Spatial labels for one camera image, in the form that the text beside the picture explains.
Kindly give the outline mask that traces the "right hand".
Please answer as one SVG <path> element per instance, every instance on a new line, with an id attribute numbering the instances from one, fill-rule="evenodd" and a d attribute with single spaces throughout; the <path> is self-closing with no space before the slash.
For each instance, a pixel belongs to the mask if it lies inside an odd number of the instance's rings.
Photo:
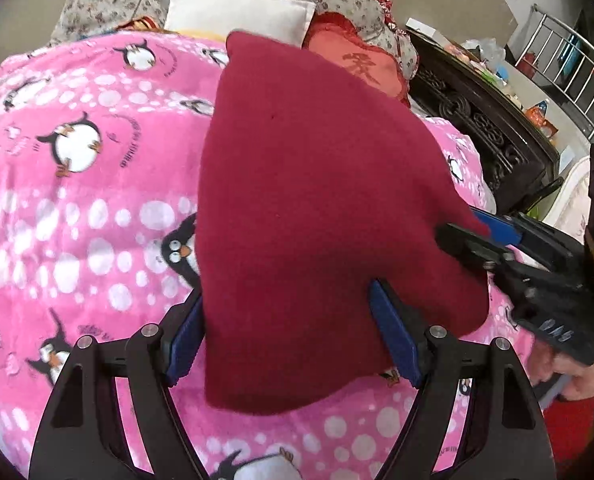
<path id="1" fill-rule="evenodd" d="M 569 376 L 570 381 L 560 393 L 567 401 L 594 398 L 594 364 L 581 364 L 543 341 L 532 344 L 526 370 L 532 386 L 548 382 L 556 374 Z"/>

